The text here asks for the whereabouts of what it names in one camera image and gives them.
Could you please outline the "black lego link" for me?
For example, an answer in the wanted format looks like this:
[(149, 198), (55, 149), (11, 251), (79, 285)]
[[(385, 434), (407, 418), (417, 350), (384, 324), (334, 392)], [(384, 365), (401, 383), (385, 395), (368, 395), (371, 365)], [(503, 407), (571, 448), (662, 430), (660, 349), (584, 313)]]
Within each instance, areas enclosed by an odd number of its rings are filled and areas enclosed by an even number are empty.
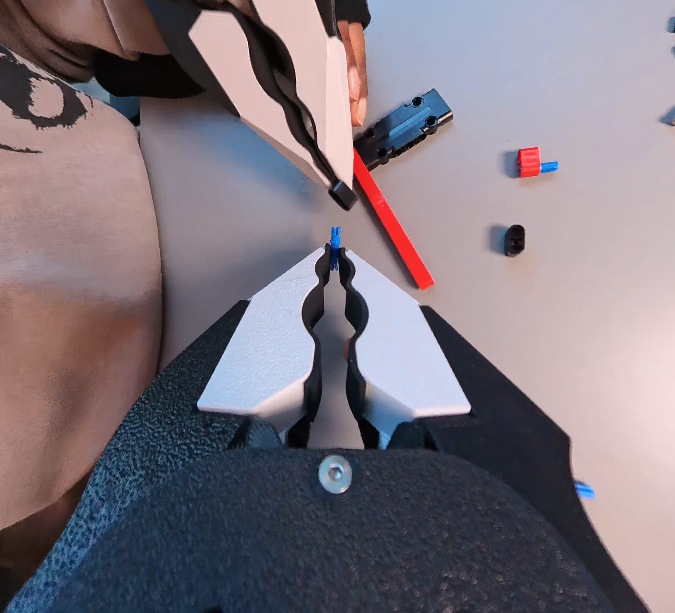
[(343, 180), (339, 180), (329, 189), (329, 195), (343, 210), (348, 212), (358, 201), (358, 195)]

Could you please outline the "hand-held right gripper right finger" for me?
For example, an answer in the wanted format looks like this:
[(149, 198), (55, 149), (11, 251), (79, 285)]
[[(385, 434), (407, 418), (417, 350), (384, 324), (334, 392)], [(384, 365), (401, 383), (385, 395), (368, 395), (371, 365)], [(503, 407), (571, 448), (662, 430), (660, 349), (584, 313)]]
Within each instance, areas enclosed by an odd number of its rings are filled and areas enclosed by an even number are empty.
[(366, 449), (384, 449), (402, 423), (470, 414), (419, 302), (350, 249), (339, 253), (346, 292), (346, 395)]

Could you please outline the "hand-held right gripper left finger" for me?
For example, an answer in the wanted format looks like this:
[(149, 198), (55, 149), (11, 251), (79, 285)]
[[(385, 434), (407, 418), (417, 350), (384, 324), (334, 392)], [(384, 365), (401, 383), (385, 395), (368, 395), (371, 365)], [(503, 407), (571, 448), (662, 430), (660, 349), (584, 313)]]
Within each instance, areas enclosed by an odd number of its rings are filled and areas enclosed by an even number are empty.
[(249, 297), (197, 410), (265, 421), (288, 448), (308, 447), (323, 392), (315, 326), (330, 273), (322, 246)]

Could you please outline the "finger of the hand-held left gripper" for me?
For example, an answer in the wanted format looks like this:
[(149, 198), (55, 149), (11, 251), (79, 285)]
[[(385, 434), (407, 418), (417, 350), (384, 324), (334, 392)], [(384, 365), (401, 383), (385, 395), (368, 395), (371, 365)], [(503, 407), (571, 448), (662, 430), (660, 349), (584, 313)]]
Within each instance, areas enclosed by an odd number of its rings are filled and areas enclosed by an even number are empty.
[(281, 88), (302, 145), (327, 187), (353, 185), (352, 127), (346, 51), (335, 0), (251, 0), (259, 22), (290, 62)]
[(298, 121), (282, 94), (281, 83), (290, 62), (284, 59), (274, 35), (241, 11), (223, 8), (203, 10), (189, 37), (242, 122), (329, 190), (302, 145)]

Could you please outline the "long red lego beam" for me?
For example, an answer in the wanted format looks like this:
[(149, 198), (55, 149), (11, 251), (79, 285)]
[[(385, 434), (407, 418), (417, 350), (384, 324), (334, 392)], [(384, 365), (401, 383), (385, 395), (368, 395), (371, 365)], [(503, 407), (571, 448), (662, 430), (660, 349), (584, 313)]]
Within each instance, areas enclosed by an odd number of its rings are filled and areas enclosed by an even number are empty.
[(413, 281), (420, 290), (431, 288), (435, 284), (431, 273), (356, 149), (353, 149), (353, 156), (353, 171), (356, 181), (359, 183), (376, 217), (379, 219), (386, 235), (392, 241), (396, 252), (401, 257)]

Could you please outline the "person's left hand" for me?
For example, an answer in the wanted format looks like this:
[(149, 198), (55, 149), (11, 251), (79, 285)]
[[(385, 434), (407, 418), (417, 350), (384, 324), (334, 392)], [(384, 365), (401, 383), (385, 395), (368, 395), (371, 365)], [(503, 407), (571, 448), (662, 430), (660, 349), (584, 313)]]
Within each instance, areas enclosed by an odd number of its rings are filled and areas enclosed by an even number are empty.
[(337, 22), (348, 65), (351, 123), (361, 127), (367, 116), (368, 82), (365, 32), (360, 23)]

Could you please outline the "black lego panel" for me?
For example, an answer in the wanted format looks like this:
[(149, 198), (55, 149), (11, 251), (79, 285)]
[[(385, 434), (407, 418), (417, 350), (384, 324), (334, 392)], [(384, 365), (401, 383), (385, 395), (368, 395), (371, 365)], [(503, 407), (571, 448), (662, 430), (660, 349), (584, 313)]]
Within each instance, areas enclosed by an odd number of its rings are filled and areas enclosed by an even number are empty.
[(368, 126), (357, 136), (354, 146), (371, 172), (434, 135), (453, 117), (443, 96), (432, 88)]

